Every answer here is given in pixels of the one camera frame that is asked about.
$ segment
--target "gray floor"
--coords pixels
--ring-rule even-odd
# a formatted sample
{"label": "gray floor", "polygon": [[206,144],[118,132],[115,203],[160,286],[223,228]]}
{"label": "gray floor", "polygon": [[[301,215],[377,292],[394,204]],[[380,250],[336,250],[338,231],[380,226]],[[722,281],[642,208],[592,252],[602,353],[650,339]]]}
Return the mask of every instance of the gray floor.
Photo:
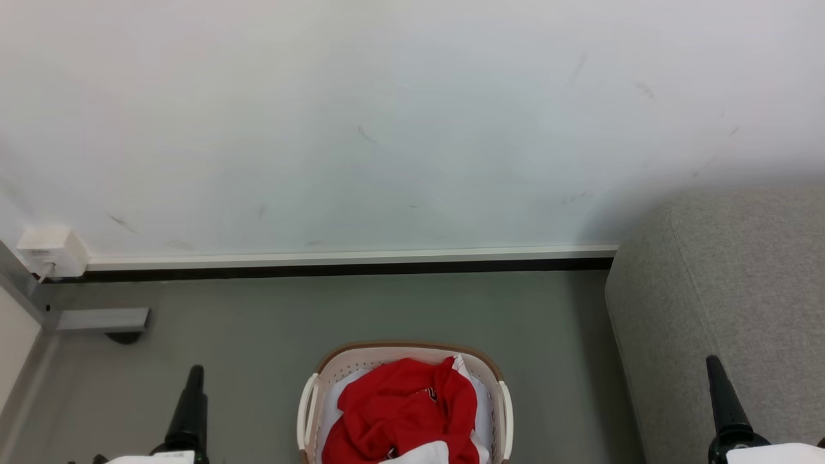
{"label": "gray floor", "polygon": [[297,462],[301,389],[365,339],[489,354],[515,403],[512,462],[641,463],[604,304],[606,272],[303,277],[64,286],[77,308],[149,305],[144,339],[60,340],[12,462],[91,462],[163,439],[188,368],[205,366],[215,464]]}

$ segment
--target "white fabric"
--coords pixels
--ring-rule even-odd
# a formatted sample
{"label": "white fabric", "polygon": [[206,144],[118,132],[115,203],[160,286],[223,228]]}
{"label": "white fabric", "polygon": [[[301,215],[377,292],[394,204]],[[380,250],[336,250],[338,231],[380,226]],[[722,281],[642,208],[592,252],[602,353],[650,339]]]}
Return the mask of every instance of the white fabric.
{"label": "white fabric", "polygon": [[123,456],[109,464],[193,464],[194,451],[159,452],[154,456]]}
{"label": "white fabric", "polygon": [[728,452],[728,464],[825,464],[825,449],[786,443],[769,447],[750,447]]}
{"label": "white fabric", "polygon": [[[458,371],[459,374],[464,376],[465,379],[469,380],[469,383],[472,385],[473,384],[473,377],[471,377],[469,372],[467,372],[467,367],[464,365],[464,359],[461,357],[460,354],[456,354],[454,357],[455,357],[455,361],[453,361],[453,369]],[[486,388],[484,389],[484,394],[485,394],[484,401],[481,401],[479,399],[479,391],[478,390],[475,391],[475,397],[478,400],[476,402],[477,405],[481,405],[481,404],[489,405],[489,401],[487,401],[487,396],[486,396],[486,394],[487,394],[487,389]],[[478,406],[476,406],[476,410],[475,410],[475,421],[476,421],[476,424],[479,422],[479,407]],[[476,428],[473,429],[473,432],[469,435],[469,439],[470,439],[471,442],[473,442],[473,445],[475,445],[475,451],[478,452],[478,464],[488,464],[490,462],[490,451],[489,451],[490,448],[485,447],[483,445],[483,443],[481,441],[481,438],[475,432],[476,430],[477,430]]]}
{"label": "white fabric", "polygon": [[450,464],[450,449],[447,442],[426,443],[382,464]]}
{"label": "white fabric", "polygon": [[[473,431],[473,434],[470,435],[470,440],[472,440],[473,444],[475,445],[476,451],[478,451],[479,464],[488,464],[490,462],[489,450],[493,446],[493,405],[490,402],[487,387],[479,379],[469,374],[469,372],[467,371],[467,367],[464,365],[464,359],[461,358],[461,355],[455,356],[453,368],[457,370],[461,375],[467,377],[470,383],[473,384],[473,389],[475,390],[475,397],[478,406],[475,411],[475,430]],[[327,390],[327,396],[323,399],[320,424],[318,426],[318,446],[316,447],[316,449],[318,450],[318,452],[316,453],[316,460],[318,464],[323,464],[321,458],[321,451],[323,450],[323,446],[327,443],[329,431],[332,430],[332,426],[341,418],[341,416],[344,415],[343,411],[338,409],[338,398],[341,397],[341,393],[344,392],[344,389],[347,388],[348,385],[362,378],[369,371],[369,369],[358,369],[352,374],[336,382],[335,385],[333,385],[329,388],[329,390]],[[423,445],[421,447],[416,448],[416,450],[424,448],[428,445],[432,445],[434,443],[428,443],[427,445]],[[404,453],[403,456],[398,457],[395,460],[390,460],[386,462],[392,462],[393,464],[396,464],[397,459],[407,456],[410,452]],[[421,452],[428,453],[430,451],[424,449]],[[401,461],[397,463],[408,464],[407,461]]]}

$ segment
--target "white wall socket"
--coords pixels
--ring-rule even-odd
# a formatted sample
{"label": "white wall socket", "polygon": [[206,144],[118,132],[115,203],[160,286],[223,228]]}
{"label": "white wall socket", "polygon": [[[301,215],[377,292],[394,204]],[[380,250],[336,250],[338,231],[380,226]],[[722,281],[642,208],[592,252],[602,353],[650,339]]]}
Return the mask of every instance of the white wall socket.
{"label": "white wall socket", "polygon": [[17,242],[19,251],[40,275],[49,263],[54,263],[50,277],[78,277],[86,272],[89,253],[71,229],[64,227],[32,227],[23,232]]}

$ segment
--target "white plastic basket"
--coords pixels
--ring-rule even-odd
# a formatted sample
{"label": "white plastic basket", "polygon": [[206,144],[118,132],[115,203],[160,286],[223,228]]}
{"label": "white plastic basket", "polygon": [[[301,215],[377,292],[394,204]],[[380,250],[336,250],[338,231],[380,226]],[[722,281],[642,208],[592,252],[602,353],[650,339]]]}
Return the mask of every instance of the white plastic basket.
{"label": "white plastic basket", "polygon": [[437,364],[446,357],[460,354],[467,370],[487,387],[492,401],[492,464],[508,464],[513,446],[513,405],[501,371],[484,353],[470,348],[441,343],[379,341],[349,343],[321,361],[309,377],[298,406],[298,449],[302,464],[318,464],[318,428],[321,407],[329,388],[359,369],[371,369],[387,362],[411,357]]}

